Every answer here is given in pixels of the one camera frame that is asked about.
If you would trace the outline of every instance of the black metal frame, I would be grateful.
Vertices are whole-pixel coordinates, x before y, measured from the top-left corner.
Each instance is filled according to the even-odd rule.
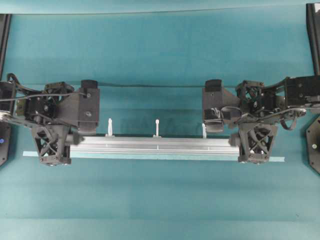
[[[0,14],[0,81],[5,64],[11,14]],[[0,166],[8,159],[12,127],[7,122],[0,122]]]
[[[0,80],[4,70],[11,14],[0,14]]]

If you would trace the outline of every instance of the metal bar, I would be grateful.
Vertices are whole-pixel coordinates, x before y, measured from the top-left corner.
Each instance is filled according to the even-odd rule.
[[[35,151],[23,156],[37,157]],[[166,138],[86,136],[70,146],[72,158],[237,161],[239,148],[226,138]],[[271,162],[284,162],[284,157],[271,157]]]
[[[320,75],[320,3],[306,4],[306,27],[309,37],[313,70]]]
[[[72,152],[107,154],[239,155],[228,139],[87,136]]]
[[[0,14],[0,81],[4,70],[11,14]]]

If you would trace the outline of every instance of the teal table surface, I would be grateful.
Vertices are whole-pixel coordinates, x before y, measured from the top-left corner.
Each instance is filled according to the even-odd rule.
[[[98,133],[112,118],[116,134],[151,136],[159,119],[161,136],[200,136],[206,80],[232,88],[313,75],[305,18],[303,4],[14,15],[2,78],[13,72],[37,89],[99,81]],[[260,165],[77,158],[47,167],[22,156],[35,150],[31,133],[14,127],[0,167],[0,240],[318,240],[320,175],[305,137],[315,117],[279,127],[272,156],[285,162]]]

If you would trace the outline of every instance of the black mount plate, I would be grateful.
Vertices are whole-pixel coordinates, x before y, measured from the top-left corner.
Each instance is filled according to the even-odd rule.
[[[11,125],[6,122],[0,122],[0,166],[8,159],[10,136]]]
[[[310,166],[320,174],[320,116],[306,130]]]

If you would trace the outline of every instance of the aluminum rail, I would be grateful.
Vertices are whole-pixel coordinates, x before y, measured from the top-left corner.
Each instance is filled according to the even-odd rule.
[[[71,152],[238,156],[239,148],[221,138],[86,136]]]
[[[23,156],[37,157],[36,151]],[[238,161],[239,148],[226,138],[171,138],[86,136],[70,146],[71,158],[106,160],[192,160]],[[270,162],[284,162],[284,157],[270,157]]]

